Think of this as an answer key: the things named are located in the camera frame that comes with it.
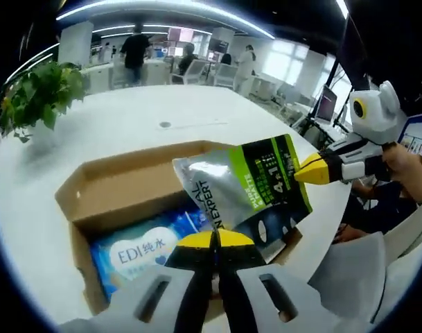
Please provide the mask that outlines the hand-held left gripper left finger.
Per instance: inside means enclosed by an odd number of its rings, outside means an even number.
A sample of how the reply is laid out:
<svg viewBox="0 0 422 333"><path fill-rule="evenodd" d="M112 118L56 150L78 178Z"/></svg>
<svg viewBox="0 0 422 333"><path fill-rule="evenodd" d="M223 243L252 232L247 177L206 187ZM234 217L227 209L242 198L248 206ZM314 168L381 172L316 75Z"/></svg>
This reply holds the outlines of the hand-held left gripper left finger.
<svg viewBox="0 0 422 333"><path fill-rule="evenodd" d="M116 291L90 319L59 332L201 332L212 294L216 232L183 238L163 266L151 266Z"/></svg>

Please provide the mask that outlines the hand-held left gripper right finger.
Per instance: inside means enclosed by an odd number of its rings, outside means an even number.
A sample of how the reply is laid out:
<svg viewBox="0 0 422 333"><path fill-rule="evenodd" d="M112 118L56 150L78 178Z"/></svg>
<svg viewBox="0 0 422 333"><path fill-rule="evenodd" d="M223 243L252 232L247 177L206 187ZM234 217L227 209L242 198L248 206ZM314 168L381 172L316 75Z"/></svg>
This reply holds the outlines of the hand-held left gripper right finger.
<svg viewBox="0 0 422 333"><path fill-rule="evenodd" d="M219 292L232 332L368 332L369 323L322 306L318 291L266 264L247 236L216 231Z"/></svg>

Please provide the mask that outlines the person's right hand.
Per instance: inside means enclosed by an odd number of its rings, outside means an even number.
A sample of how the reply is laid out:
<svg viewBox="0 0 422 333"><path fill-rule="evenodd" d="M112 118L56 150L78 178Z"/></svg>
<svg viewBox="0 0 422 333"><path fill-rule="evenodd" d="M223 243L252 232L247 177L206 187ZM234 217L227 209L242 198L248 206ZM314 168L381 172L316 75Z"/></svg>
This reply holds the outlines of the person's right hand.
<svg viewBox="0 0 422 333"><path fill-rule="evenodd" d="M398 143L383 149L383 161L389 167L393 180L407 184L422 178L421 156L410 153Z"/></svg>

